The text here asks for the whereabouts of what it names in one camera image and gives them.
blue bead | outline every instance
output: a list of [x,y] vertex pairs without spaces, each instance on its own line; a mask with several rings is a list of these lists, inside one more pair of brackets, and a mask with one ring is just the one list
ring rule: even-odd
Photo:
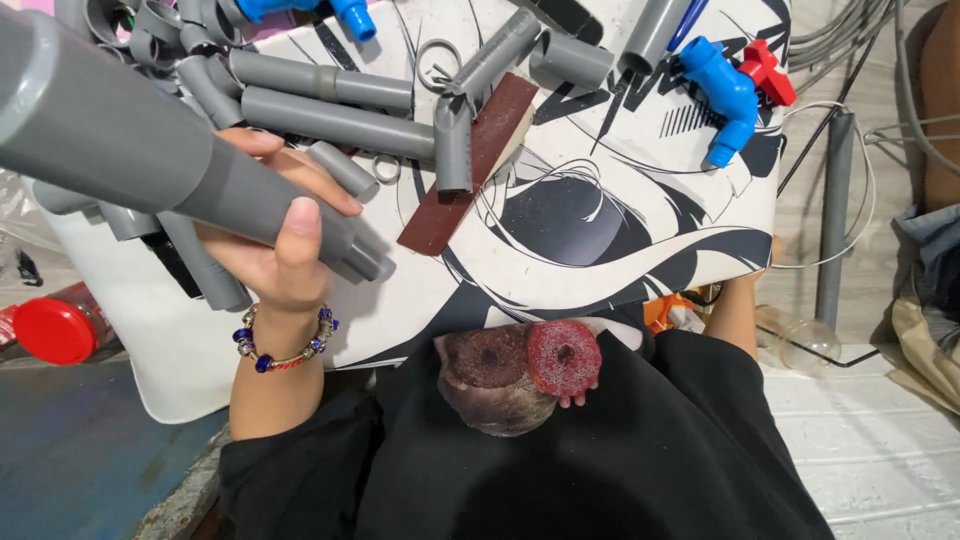
[[270,355],[261,356],[256,360],[256,365],[254,368],[257,373],[267,373],[267,370],[270,369],[270,362],[274,361],[274,358]]
[[247,340],[253,339],[253,331],[250,330],[249,328],[242,328],[242,329],[240,329],[240,330],[238,330],[238,331],[235,331],[235,332],[233,333],[233,341],[234,341],[234,342],[240,343],[240,342],[243,341],[244,339],[247,339]]

white wire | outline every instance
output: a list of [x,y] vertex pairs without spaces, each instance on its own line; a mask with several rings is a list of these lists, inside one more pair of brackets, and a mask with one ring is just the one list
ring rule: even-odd
[[[784,119],[789,118],[790,116],[793,116],[794,114],[796,114],[796,113],[798,113],[798,112],[801,112],[801,111],[803,111],[803,110],[813,109],[813,108],[815,108],[815,107],[839,107],[839,108],[841,108],[841,109],[843,109],[843,110],[845,110],[845,111],[847,111],[847,112],[853,113],[853,111],[852,111],[849,107],[847,107],[846,105],[844,105],[844,104],[842,104],[842,103],[835,102],[835,101],[818,101],[818,102],[816,102],[816,103],[811,103],[811,104],[809,104],[809,105],[805,105],[805,106],[803,106],[803,107],[800,107],[799,109],[792,110],[791,112],[789,112],[788,114],[786,114],[786,115],[784,116]],[[855,246],[856,243],[860,241],[860,238],[863,237],[863,234],[864,234],[868,229],[870,229],[870,225],[874,222],[874,211],[876,210],[876,176],[874,175],[874,165],[873,165],[873,163],[870,161],[870,155],[867,153],[867,141],[866,141],[865,138],[864,138],[864,135],[863,135],[864,132],[863,132],[863,130],[860,128],[860,121],[857,120],[856,118],[854,118],[854,119],[853,119],[853,125],[855,126],[855,128],[856,128],[856,134],[857,134],[857,136],[859,137],[860,149],[863,151],[863,162],[864,162],[864,163],[866,164],[866,166],[867,166],[867,189],[864,191],[863,197],[864,197],[864,199],[867,198],[867,192],[868,192],[868,191],[873,194],[873,199],[871,200],[871,203],[870,203],[870,213],[867,215],[867,224],[863,226],[863,229],[860,230],[860,232],[859,232],[859,233],[857,234],[857,236],[853,239],[853,241],[852,241],[846,248],[844,248],[843,251],[841,251],[840,253],[834,255],[833,257],[825,258],[825,259],[823,259],[823,260],[818,260],[818,261],[816,261],[816,262],[811,262],[811,263],[809,263],[809,264],[798,264],[798,265],[794,265],[794,266],[785,266],[785,265],[773,264],[773,265],[771,265],[771,268],[778,268],[778,269],[780,269],[780,270],[800,270],[800,269],[803,269],[803,268],[811,268],[811,267],[813,267],[813,266],[820,266],[821,264],[824,264],[824,263],[830,262],[830,261],[832,261],[832,260],[834,260],[834,259],[836,259],[836,258],[842,257],[842,256],[843,256],[844,254],[846,254],[849,250],[853,249],[853,246]]]

plastic bottle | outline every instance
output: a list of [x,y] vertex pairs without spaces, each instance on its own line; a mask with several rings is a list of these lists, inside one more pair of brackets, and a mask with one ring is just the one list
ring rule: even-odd
[[83,282],[20,305],[13,331],[28,353],[56,365],[83,363],[115,337]]
[[825,358],[839,361],[843,349],[827,325],[794,319],[771,306],[756,308],[756,343],[786,367],[817,376],[830,366]]

